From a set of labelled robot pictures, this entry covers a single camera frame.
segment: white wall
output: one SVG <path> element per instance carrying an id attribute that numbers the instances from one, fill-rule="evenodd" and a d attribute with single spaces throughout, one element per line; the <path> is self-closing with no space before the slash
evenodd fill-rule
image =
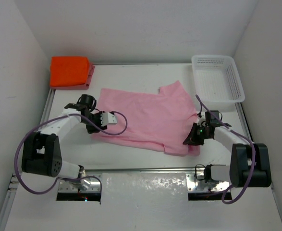
<path id="1" fill-rule="evenodd" d="M 48 58 L 190 62 L 234 55 L 257 0 L 15 0 Z"/>
<path id="2" fill-rule="evenodd" d="M 13 0 L 0 0 L 0 209 L 18 142 L 40 120 L 48 65 Z"/>
<path id="3" fill-rule="evenodd" d="M 255 141 L 267 144 L 282 211 L 282 0 L 259 0 L 235 55 Z"/>

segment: cable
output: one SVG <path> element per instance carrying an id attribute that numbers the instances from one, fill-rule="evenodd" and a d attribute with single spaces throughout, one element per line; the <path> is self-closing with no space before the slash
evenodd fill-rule
<path id="1" fill-rule="evenodd" d="M 86 198 L 85 196 L 82 196 L 82 195 L 80 194 L 80 189 L 78 189 L 77 194 L 78 194 L 78 197 L 80 197 L 81 199 L 87 200 L 87 198 Z"/>
<path id="2" fill-rule="evenodd" d="M 202 110 L 203 110 L 203 105 L 200 104 L 200 111 L 199 111 L 199 113 L 197 113 L 197 116 L 198 116 L 199 118 L 202 117 Z"/>
<path id="3" fill-rule="evenodd" d="M 203 104 L 203 102 L 201 101 L 201 99 L 199 98 L 198 95 L 196 95 L 196 98 L 197 98 L 197 100 L 200 102 L 200 104 L 201 104 L 201 105 L 202 105 L 202 106 L 221 124 L 221 125 L 223 125 L 223 126 L 226 127 L 227 129 L 229 129 L 229 127 L 228 127 L 226 124 L 224 124 L 219 118 L 217 118 L 217 117 Z M 234 187 L 232 184 L 231 184 L 226 190 L 224 190 L 223 195 L 222 195 L 222 202 L 223 202 L 224 204 L 227 204 L 227 205 L 233 204 L 233 203 L 235 203 L 236 201 L 238 201 L 238 200 L 242 197 L 242 195 L 245 193 L 246 189 L 248 188 L 248 185 L 250 184 L 251 179 L 252 179 L 252 176 L 253 176 L 254 167 L 255 167 L 255 156 L 256 156 L 255 147 L 254 147 L 254 145 L 253 145 L 253 142 L 252 142 L 249 138 L 247 138 L 247 137 L 245 137 L 245 136 L 243 136 L 243 135 L 241 135 L 241 134 L 239 134 L 238 132 L 235 132 L 235 131 L 233 131 L 233 130 L 231 130 L 230 132 L 233 133 L 233 134 L 235 134 L 236 136 L 239 136 L 239 137 L 245 139 L 246 141 L 248 141 L 248 142 L 250 143 L 251 148 L 252 148 L 252 163 L 251 163 L 250 173 L 248 174 L 248 177 L 247 177 L 247 179 L 246 179 L 246 182 L 245 182 L 245 184 L 244 184 L 242 190 L 240 191 L 240 193 L 239 193 L 234 199 L 232 199 L 231 201 L 225 201 L 226 193 L 227 193 L 230 189 L 232 189 L 232 188 Z"/>
<path id="4" fill-rule="evenodd" d="M 93 103 L 93 105 L 92 105 L 92 107 L 91 107 L 91 110 L 90 110 L 89 112 L 94 111 L 95 108 L 96 108 L 96 105 L 97 105 L 97 100 L 94 98 L 94 103 Z"/>
<path id="5" fill-rule="evenodd" d="M 68 115 L 66 115 L 66 116 L 64 115 L 64 116 L 60 116 L 60 117 L 57 117 L 57 118 L 54 118 L 54 119 L 50 119 L 50 120 L 48 120 L 48 121 L 46 121 L 46 122 L 44 122 L 44 123 L 41 123 L 40 125 L 38 125 L 38 126 L 32 128 L 32 129 L 22 138 L 22 140 L 20 141 L 20 143 L 19 143 L 19 145 L 18 145 L 18 147 L 17 147 L 16 153 L 15 153 L 15 157 L 14 157 L 14 170 L 15 170 L 15 173 L 16 173 L 16 177 L 17 177 L 19 183 L 22 185 L 22 187 L 24 187 L 24 189 L 27 190 L 29 193 L 32 193 L 32 194 L 35 194 L 35 195 L 42 195 L 42 194 L 46 194 L 46 193 L 50 192 L 50 191 L 54 188 L 54 186 L 55 186 L 56 182 L 58 181 L 58 179 L 60 179 L 60 178 L 57 177 L 57 178 L 55 179 L 54 183 L 50 186 L 50 188 L 48 188 L 48 189 L 46 189 L 46 190 L 44 190 L 44 191 L 41 191 L 41 192 L 37 192 L 37 191 L 34 191 L 34 190 L 30 189 L 30 188 L 24 183 L 24 181 L 21 179 L 21 175 L 20 175 L 19 169 L 18 169 L 18 157 L 19 157 L 19 153 L 20 153 L 20 150 L 21 150 L 21 147 L 22 147 L 23 143 L 24 143 L 25 140 L 29 137 L 30 134 L 32 134 L 34 131 L 36 131 L 36 130 L 39 129 L 40 127 L 42 127 L 42 126 L 44 126 L 44 125 L 46 125 L 46 124 L 48 124 L 48 123 L 54 122 L 54 121 L 56 121 L 56 120 L 64 119 L 64 118 L 69 117 L 69 116 L 80 116 L 82 119 L 84 119 L 86 122 L 88 122 L 89 124 L 91 124 L 93 127 L 95 127 L 96 129 L 98 129 L 99 131 L 101 131 L 101 132 L 103 132 L 103 133 L 105 133 L 105 134 L 107 134 L 107 135 L 118 136 L 118 135 L 123 134 L 123 133 L 126 131 L 126 129 L 127 129 L 127 127 L 128 127 L 128 120 L 127 120 L 127 118 L 126 118 L 122 113 L 120 113 L 120 112 L 114 112 L 114 113 L 117 113 L 117 114 L 121 115 L 121 116 L 125 119 L 125 122 L 126 122 L 125 128 L 124 128 L 121 132 L 119 132 L 119 133 L 109 133 L 109 132 L 107 132 L 107 131 L 104 131 L 104 130 L 102 130 L 101 128 L 99 128 L 98 126 L 96 126 L 92 121 L 90 121 L 90 120 L 89 120 L 88 118 L 86 118 L 84 115 L 77 114 L 77 113 L 72 113 L 72 114 L 68 114 Z"/>
<path id="6" fill-rule="evenodd" d="M 219 195 L 219 194 L 221 194 L 221 193 L 224 193 L 224 192 L 227 192 L 228 191 L 228 189 L 225 189 L 225 190 L 223 190 L 223 191 L 219 191 L 219 192 L 210 192 L 210 193 L 207 193 L 207 194 L 201 194 L 201 195 L 199 195 L 200 197 L 203 197 L 203 196 L 215 196 L 215 195 Z"/>
<path id="7" fill-rule="evenodd" d="M 195 179 L 197 179 L 198 181 L 201 181 L 201 180 L 204 180 L 205 178 L 203 178 L 203 179 L 198 179 L 198 178 L 197 178 L 196 168 L 197 168 L 198 165 L 201 165 L 201 166 L 203 166 L 204 168 L 206 168 L 206 167 L 205 167 L 205 165 L 202 165 L 202 164 L 197 164 L 197 165 L 195 165 Z"/>

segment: pink t-shirt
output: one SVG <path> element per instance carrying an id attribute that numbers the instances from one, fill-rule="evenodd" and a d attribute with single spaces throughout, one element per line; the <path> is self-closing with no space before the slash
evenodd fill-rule
<path id="1" fill-rule="evenodd" d="M 173 155 L 199 155 L 199 147 L 183 145 L 197 115 L 179 81 L 160 87 L 159 94 L 102 89 L 97 108 L 123 113 L 128 119 L 128 128 L 119 136 L 96 133 L 92 135 L 94 139 Z M 125 120 L 120 115 L 117 120 L 117 125 L 108 126 L 108 132 L 123 130 Z"/>

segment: metal bracket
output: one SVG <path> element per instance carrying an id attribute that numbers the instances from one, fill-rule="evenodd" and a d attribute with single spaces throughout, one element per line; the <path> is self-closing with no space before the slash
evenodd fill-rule
<path id="1" fill-rule="evenodd" d="M 205 183 L 202 179 L 204 178 L 204 168 L 156 168 L 156 169 L 106 169 L 106 170 L 86 170 L 87 176 L 95 176 L 102 180 L 103 173 L 185 173 L 187 183 L 187 194 L 188 198 L 192 194 L 200 196 L 201 194 L 217 193 L 225 190 L 229 186 L 229 182 L 226 181 L 209 181 Z M 86 185 L 81 189 L 77 188 L 76 185 L 69 182 L 60 180 L 58 189 L 58 201 L 100 201 L 100 183 L 95 178 L 89 178 Z M 206 200 L 208 198 L 196 198 L 196 200 Z M 220 200 L 221 197 L 215 197 L 214 200 Z"/>

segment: white table surface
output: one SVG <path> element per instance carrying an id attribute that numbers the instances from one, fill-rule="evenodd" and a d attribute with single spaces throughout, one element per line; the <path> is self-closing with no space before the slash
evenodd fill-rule
<path id="1" fill-rule="evenodd" d="M 97 66 L 88 90 L 55 92 L 50 118 L 56 117 L 67 103 L 76 102 L 81 94 L 90 94 L 98 99 L 101 88 L 158 93 L 160 86 L 180 80 L 196 102 L 192 78 L 190 64 Z M 235 106 L 223 112 L 223 121 L 243 134 Z M 230 153 L 214 140 L 205 141 L 198 157 L 172 156 L 91 140 L 82 124 L 63 140 L 61 151 L 64 160 L 89 169 L 193 167 L 196 164 L 230 163 Z M 156 178 L 152 174 L 146 177 L 146 182 Z M 162 180 L 170 177 L 161 175 Z M 23 178 L 36 190 L 46 189 L 53 181 L 52 178 L 25 173 Z M 181 179 L 182 176 L 175 174 L 172 178 Z M 186 186 L 173 185 L 168 190 L 159 184 L 149 187 L 144 184 L 142 174 L 103 174 L 102 185 L 101 205 L 97 202 L 56 201 L 57 187 L 46 195 L 37 196 L 19 186 L 6 231 L 282 230 L 270 188 L 248 189 L 237 203 L 224 205 L 221 201 L 189 202 Z M 238 190 L 232 191 L 233 197 L 237 193 Z"/>
<path id="2" fill-rule="evenodd" d="M 159 87 L 179 80 L 191 95 L 196 108 L 192 66 L 190 64 L 106 65 L 97 66 L 88 90 L 57 90 L 53 99 L 50 118 L 58 116 L 67 103 L 75 103 L 81 94 L 89 94 L 97 100 L 101 88 L 132 92 L 158 93 Z M 231 124 L 239 133 L 243 129 L 235 106 L 223 112 L 223 121 Z M 91 140 L 85 125 L 75 127 L 61 143 L 64 160 L 81 164 L 89 169 L 107 168 L 156 168 L 193 167 L 196 164 L 229 164 L 230 153 L 214 140 L 205 141 L 200 156 L 172 156 L 163 152 L 122 147 Z"/>

